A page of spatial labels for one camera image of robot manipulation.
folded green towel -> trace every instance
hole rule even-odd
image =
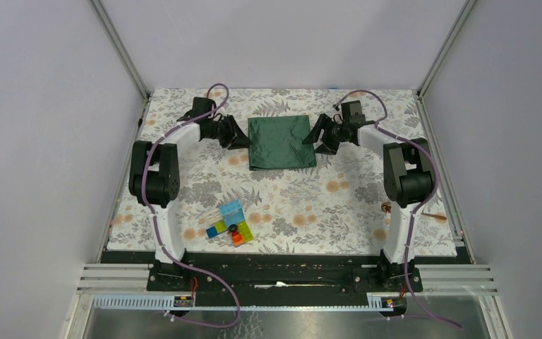
[[[313,145],[302,144],[310,132],[308,115],[248,119],[251,171],[315,167]]]

gray floor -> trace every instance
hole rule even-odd
[[[421,310],[409,300],[408,314]],[[431,297],[430,309],[462,323],[458,332],[435,321],[368,321],[381,315],[345,311],[246,311],[239,325],[219,330],[170,322],[160,311],[94,309],[86,338],[489,338],[480,306],[472,297]],[[188,317],[221,323],[233,319],[227,312],[191,312]]]

tabletop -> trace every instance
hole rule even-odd
[[[140,140],[154,141],[169,130],[192,105],[202,89],[157,89],[144,121]],[[306,114],[311,127],[319,114],[336,112],[332,105],[349,90],[231,89],[225,114],[234,115],[248,135],[248,118]],[[422,137],[410,90],[377,90],[388,109],[382,126],[407,138]],[[220,103],[222,88],[211,98]],[[383,115],[377,100],[364,93],[360,100],[367,120]],[[379,155],[343,143],[336,155],[316,155],[317,166],[305,169],[250,171],[247,150],[225,150],[217,141],[203,140],[179,159],[181,188],[178,222],[189,251],[295,254],[379,254],[390,226],[381,210],[388,201],[383,189]],[[254,240],[239,247],[229,237],[208,239],[203,214],[239,200]],[[441,192],[417,219],[414,247],[420,256],[455,256],[449,218]],[[155,250],[149,213],[127,187],[111,222],[108,250]]]

lime green block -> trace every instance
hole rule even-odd
[[[227,231],[227,226],[225,225],[225,222],[223,222],[223,220],[220,220],[215,223],[215,229],[217,230],[218,234],[221,234]]]
[[[246,221],[238,222],[238,232],[240,232],[242,235],[244,244],[254,239],[251,229],[248,227],[248,224],[246,224]]]

wall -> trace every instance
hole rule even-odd
[[[56,338],[141,99],[88,1],[0,1],[0,338]]]
[[[104,0],[150,89],[420,86],[464,0]]]
[[[514,337],[542,336],[542,1],[479,1],[426,97]]]

